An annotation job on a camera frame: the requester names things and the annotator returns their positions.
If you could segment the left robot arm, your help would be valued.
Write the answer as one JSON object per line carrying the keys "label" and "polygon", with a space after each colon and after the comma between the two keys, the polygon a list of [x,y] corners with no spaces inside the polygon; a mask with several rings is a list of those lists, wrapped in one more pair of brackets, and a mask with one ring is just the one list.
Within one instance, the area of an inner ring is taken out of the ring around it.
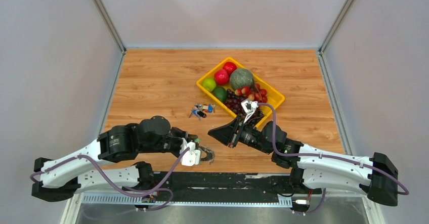
{"label": "left robot arm", "polygon": [[199,140],[172,127],[162,116],[140,123],[118,125],[100,134],[87,146],[60,159],[38,158],[31,175],[33,197],[59,202],[89,190],[112,187],[121,194],[141,198],[158,192],[167,181],[156,182],[152,166],[135,162],[130,167],[105,169],[105,166],[135,160],[143,153],[171,153],[176,164],[198,165]]}

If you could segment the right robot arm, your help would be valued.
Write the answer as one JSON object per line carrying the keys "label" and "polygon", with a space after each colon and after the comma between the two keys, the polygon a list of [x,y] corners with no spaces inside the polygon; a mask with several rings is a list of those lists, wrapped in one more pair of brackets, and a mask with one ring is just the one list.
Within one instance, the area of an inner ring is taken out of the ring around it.
{"label": "right robot arm", "polygon": [[239,117],[208,135],[230,148],[243,143],[270,154],[276,165],[291,170],[289,185],[295,192],[338,189],[366,195],[381,205],[398,205],[398,170],[383,153],[365,157],[324,151],[288,138],[272,121],[258,130]]}

